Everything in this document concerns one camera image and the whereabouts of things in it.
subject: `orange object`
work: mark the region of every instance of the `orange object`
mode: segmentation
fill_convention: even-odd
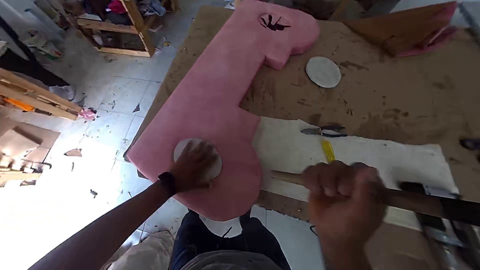
[[[18,108],[21,108],[22,110],[24,111],[34,111],[35,108],[33,106],[30,106],[26,103],[23,103],[21,101],[18,101],[18,100],[14,100],[14,99],[11,99],[11,98],[4,98],[3,99],[5,102],[8,102],[14,106],[17,106]]]

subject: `wooden plank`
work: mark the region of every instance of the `wooden plank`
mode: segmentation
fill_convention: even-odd
[[[34,180],[38,179],[42,174],[35,173],[25,173],[25,172],[0,172],[0,183],[9,180]]]
[[[137,29],[138,32],[142,31],[144,28],[144,19],[137,8],[137,3],[135,0],[120,0],[123,4],[123,7],[128,13],[128,16],[132,20],[133,26]]]
[[[4,95],[6,97],[9,97],[21,102],[25,102],[30,106],[33,106],[40,110],[44,110],[46,112],[50,112],[56,116],[64,117],[70,120],[77,120],[77,115],[61,110],[50,104],[44,103],[36,98],[28,96],[25,93],[21,93],[19,91],[13,90],[12,88],[7,87],[4,83],[0,84],[0,95]]]
[[[108,48],[108,47],[101,47],[97,50],[99,52],[106,52],[106,53],[116,53],[116,54],[126,54],[126,55],[150,57],[150,53],[148,53],[148,51],[143,51],[143,50],[118,49],[118,48]]]
[[[148,29],[152,26],[153,22],[155,21],[155,17],[156,17],[156,16],[157,16],[157,15],[154,14],[154,15],[150,15],[150,16],[148,16],[148,17],[145,18],[145,20],[144,20],[144,28],[142,29],[141,32],[143,32],[144,30],[148,30]]]
[[[120,33],[138,34],[137,29],[133,25],[115,25],[108,22],[77,19],[78,25],[84,28],[106,30]]]
[[[148,52],[149,56],[152,56],[155,53],[155,46],[153,45],[152,40],[150,39],[150,35],[148,34],[148,29],[145,29],[141,33],[138,34],[140,40],[143,42],[145,46],[145,50]]]
[[[132,20],[133,25],[137,29],[138,36],[142,40],[145,50],[148,52],[148,56],[152,56],[155,53],[155,46],[148,34],[148,30],[145,29],[145,23],[142,15],[138,11],[137,4],[134,0],[121,0],[123,7],[127,10],[128,16]]]
[[[2,68],[0,68],[0,79],[6,80],[13,85],[24,88],[25,90],[32,90],[32,91],[35,92],[36,95],[44,96],[45,98],[48,98],[49,100],[52,100],[53,102],[55,102],[57,104],[65,105],[73,111],[76,111],[76,112],[81,112],[82,111],[82,107],[78,106],[77,104],[75,104],[73,102],[70,102],[66,99],[63,99],[63,98],[49,92],[48,90],[45,90],[45,89],[39,87],[38,85],[33,84],[33,83],[31,83],[31,82],[29,82],[29,81],[27,81],[27,80],[25,80],[25,79],[23,79],[23,78],[21,78],[17,75],[11,73],[10,71],[4,70]]]

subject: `wooden shelf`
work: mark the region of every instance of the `wooden shelf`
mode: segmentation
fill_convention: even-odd
[[[138,35],[142,41],[145,51],[143,50],[133,50],[133,49],[121,49],[121,48],[110,48],[102,47],[99,45],[92,37],[91,30],[88,36],[90,37],[90,42],[94,47],[100,52],[106,53],[116,53],[116,54],[126,54],[134,56],[144,56],[151,57],[155,53],[155,46],[153,45],[150,35],[148,33],[149,26],[153,23],[154,19],[152,17],[143,18],[137,8],[137,3],[135,0],[120,0],[123,4],[123,7],[127,11],[130,20],[133,25],[115,25],[112,23],[107,23],[103,21],[88,20],[83,18],[77,18],[77,24],[80,29],[96,29],[104,31],[113,31],[119,33],[135,34]]]
[[[113,31],[113,32],[120,32],[120,33],[129,33],[129,34],[136,34],[136,35],[138,34],[137,29],[135,29],[135,26],[133,25],[115,25],[108,22],[87,20],[87,19],[77,19],[77,23],[79,26],[83,28]]]

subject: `watch strap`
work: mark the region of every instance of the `watch strap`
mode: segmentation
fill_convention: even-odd
[[[158,180],[171,194],[172,196],[177,193],[175,187],[175,177],[170,172],[164,172],[158,176]]]

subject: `wooden frame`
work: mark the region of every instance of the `wooden frame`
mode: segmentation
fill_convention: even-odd
[[[138,34],[137,29],[135,29],[135,26],[133,25],[115,25],[108,22],[87,20],[87,19],[77,19],[77,24],[83,28],[89,28],[89,29]]]
[[[144,56],[151,57],[155,53],[155,46],[153,45],[150,35],[148,33],[148,28],[153,23],[154,17],[147,17],[144,21],[142,15],[138,11],[137,3],[135,0],[120,0],[123,4],[123,7],[127,11],[130,20],[133,25],[115,25],[108,22],[88,20],[88,19],[77,19],[77,24],[79,27],[87,29],[98,29],[119,33],[128,33],[138,35],[142,41],[145,51],[133,50],[133,49],[120,49],[120,48],[111,48],[111,47],[99,47],[95,44],[95,47],[100,52],[106,53],[115,53],[115,54],[126,54],[134,56]]]
[[[82,107],[0,68],[0,95],[53,115],[76,120]]]

